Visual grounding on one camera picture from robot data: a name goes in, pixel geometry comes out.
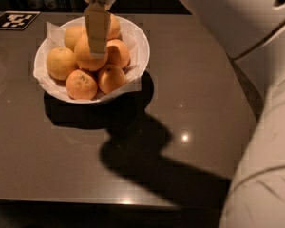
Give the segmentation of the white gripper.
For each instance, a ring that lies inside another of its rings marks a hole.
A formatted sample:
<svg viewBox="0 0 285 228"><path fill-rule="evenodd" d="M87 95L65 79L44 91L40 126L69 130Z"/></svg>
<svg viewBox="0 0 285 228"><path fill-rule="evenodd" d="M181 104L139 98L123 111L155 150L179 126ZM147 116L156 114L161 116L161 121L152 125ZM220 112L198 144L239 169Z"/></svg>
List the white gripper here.
<svg viewBox="0 0 285 228"><path fill-rule="evenodd" d="M89 5L84 11L85 27L90 54L101 59L105 57L110 27L110 13L107 11L116 0L84 0Z"/></svg>

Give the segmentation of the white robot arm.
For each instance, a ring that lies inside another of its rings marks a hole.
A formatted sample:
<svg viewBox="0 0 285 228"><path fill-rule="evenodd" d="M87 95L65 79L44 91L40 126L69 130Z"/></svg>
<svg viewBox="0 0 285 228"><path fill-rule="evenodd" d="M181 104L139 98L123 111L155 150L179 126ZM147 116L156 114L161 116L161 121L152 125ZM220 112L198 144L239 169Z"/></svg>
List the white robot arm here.
<svg viewBox="0 0 285 228"><path fill-rule="evenodd" d="M179 186L184 228L285 228L285 0L179 0L223 47L263 102L230 183L192 170Z"/></svg>

